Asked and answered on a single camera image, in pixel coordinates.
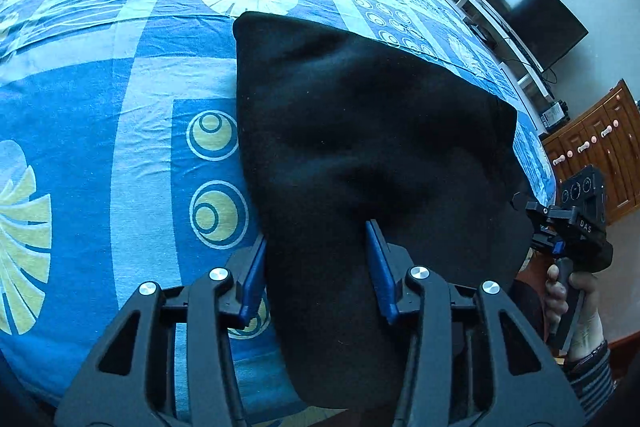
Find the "right forearm striped sleeve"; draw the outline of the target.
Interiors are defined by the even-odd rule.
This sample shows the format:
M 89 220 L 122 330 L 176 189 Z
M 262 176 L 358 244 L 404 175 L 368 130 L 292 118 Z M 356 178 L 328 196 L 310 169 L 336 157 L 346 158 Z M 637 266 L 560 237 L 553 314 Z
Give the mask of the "right forearm striped sleeve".
M 586 420 L 590 421 L 615 389 L 608 342 L 603 340 L 590 355 L 579 361 L 566 361 L 563 372 L 584 410 Z

